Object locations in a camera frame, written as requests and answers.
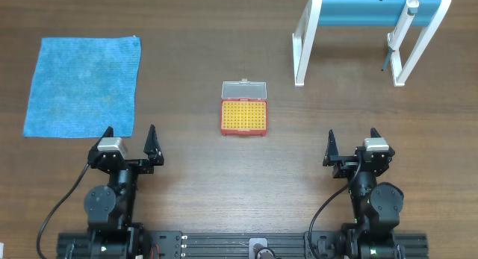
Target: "blue cloth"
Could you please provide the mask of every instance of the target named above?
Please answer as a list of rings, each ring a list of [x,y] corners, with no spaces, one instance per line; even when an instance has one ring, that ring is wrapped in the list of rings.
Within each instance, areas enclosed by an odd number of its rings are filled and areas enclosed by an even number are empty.
[[[138,37],[42,39],[23,135],[130,137],[140,56]]]

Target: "table top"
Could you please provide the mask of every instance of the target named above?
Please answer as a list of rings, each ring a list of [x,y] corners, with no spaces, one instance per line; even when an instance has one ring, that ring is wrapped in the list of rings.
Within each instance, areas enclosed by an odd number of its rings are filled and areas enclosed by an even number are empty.
[[[42,37],[141,38],[131,157],[150,124],[165,164],[140,176],[134,221],[152,230],[304,232],[344,180],[322,167],[327,132],[351,155],[376,127],[394,147],[378,181],[405,193],[398,231],[426,232],[430,257],[474,258],[478,243],[478,0],[453,0],[405,87],[381,72],[390,28],[317,29],[304,87],[291,34],[307,0],[0,0],[0,242],[36,258],[48,212],[78,177],[94,139],[24,138]],[[419,29],[405,38],[411,52]],[[223,137],[223,81],[267,82],[266,137]],[[108,178],[89,170],[42,239],[84,231],[83,198]],[[339,229],[347,194],[316,222]]]

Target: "wooden surface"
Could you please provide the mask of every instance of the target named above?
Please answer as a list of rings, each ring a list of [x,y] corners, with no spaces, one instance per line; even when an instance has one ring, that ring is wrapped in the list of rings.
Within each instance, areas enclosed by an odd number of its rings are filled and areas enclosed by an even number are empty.
[[[94,144],[22,136],[42,37],[141,37],[131,157],[155,124],[166,158],[140,178],[134,220],[153,230],[304,232],[344,180],[321,161],[327,131],[353,153],[372,126],[397,151],[379,181],[405,192],[398,231],[426,232],[431,258],[475,258],[478,243],[478,0],[453,0],[403,88],[381,72],[390,28],[319,28],[294,87],[291,33],[307,0],[0,0],[0,242],[36,258],[40,224],[71,187]],[[408,56],[418,30],[404,40]],[[222,137],[223,81],[266,81],[266,137]],[[49,223],[83,231],[90,170]],[[350,222],[347,194],[317,229]]]

